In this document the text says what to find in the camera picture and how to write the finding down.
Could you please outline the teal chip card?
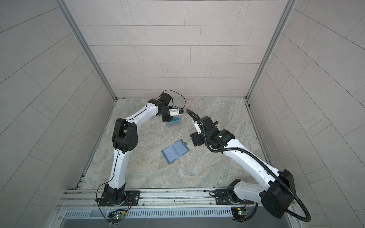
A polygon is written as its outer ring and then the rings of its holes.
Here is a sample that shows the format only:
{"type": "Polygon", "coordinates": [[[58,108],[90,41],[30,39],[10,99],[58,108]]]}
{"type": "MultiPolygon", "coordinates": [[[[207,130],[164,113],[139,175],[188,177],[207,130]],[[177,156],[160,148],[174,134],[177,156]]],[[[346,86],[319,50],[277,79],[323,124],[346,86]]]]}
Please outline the teal chip card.
{"type": "Polygon", "coordinates": [[[179,122],[180,121],[180,117],[179,116],[174,116],[173,117],[173,121],[174,122],[179,122]]]}

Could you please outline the blue-grey card holder wallet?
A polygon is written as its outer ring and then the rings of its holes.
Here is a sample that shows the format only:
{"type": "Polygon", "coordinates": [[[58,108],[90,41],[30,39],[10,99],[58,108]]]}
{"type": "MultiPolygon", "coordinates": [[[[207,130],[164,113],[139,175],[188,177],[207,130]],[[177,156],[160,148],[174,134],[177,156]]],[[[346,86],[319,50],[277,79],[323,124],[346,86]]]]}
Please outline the blue-grey card holder wallet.
{"type": "Polygon", "coordinates": [[[174,142],[172,145],[163,149],[161,153],[166,159],[167,163],[171,164],[189,151],[190,150],[187,146],[187,143],[180,139],[174,142]]]}

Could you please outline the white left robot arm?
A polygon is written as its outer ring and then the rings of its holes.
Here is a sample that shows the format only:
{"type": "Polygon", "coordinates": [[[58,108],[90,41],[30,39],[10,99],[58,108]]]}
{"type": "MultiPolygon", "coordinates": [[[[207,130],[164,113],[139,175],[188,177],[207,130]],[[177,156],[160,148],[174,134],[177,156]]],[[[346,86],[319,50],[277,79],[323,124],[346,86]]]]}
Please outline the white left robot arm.
{"type": "Polygon", "coordinates": [[[114,148],[113,166],[109,181],[103,184],[102,196],[96,198],[101,206],[120,206],[127,201],[125,175],[131,152],[138,144],[138,129],[154,116],[161,116],[164,123],[183,114],[183,108],[173,105],[172,97],[163,92],[157,99],[150,99],[145,106],[126,119],[116,120],[112,134],[114,148]]]}

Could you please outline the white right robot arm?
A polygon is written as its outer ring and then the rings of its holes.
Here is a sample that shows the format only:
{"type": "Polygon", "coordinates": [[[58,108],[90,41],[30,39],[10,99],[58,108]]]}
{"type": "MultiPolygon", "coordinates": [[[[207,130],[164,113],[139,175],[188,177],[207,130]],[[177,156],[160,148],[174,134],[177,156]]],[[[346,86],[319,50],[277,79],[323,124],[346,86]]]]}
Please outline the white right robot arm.
{"type": "Polygon", "coordinates": [[[210,117],[192,116],[196,132],[190,137],[195,146],[205,144],[214,153],[222,153],[233,159],[246,170],[258,183],[256,187],[246,187],[240,180],[235,180],[229,187],[232,202],[250,200],[261,203],[274,217],[282,218],[296,193],[293,175],[288,170],[280,171],[252,154],[243,144],[226,129],[219,130],[217,122],[210,117]]]}

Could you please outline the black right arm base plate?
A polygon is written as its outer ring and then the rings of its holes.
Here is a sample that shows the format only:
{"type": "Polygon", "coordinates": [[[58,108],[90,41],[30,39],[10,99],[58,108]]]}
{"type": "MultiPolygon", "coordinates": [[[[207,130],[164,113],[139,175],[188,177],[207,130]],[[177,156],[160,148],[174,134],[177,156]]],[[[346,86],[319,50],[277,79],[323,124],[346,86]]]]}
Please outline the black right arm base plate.
{"type": "Polygon", "coordinates": [[[215,198],[217,205],[253,205],[253,201],[239,199],[233,191],[227,189],[216,189],[209,192],[211,197],[215,198]]]}

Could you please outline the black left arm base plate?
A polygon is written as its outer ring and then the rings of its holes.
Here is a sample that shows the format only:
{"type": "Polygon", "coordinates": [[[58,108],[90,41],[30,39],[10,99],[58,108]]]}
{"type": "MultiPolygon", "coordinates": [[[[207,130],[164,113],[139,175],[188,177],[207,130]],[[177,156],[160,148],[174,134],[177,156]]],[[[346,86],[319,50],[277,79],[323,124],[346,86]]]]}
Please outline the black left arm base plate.
{"type": "Polygon", "coordinates": [[[101,207],[127,207],[127,206],[137,206],[140,198],[140,191],[125,191],[124,197],[121,202],[112,202],[103,193],[101,199],[99,199],[98,204],[101,207]]]}

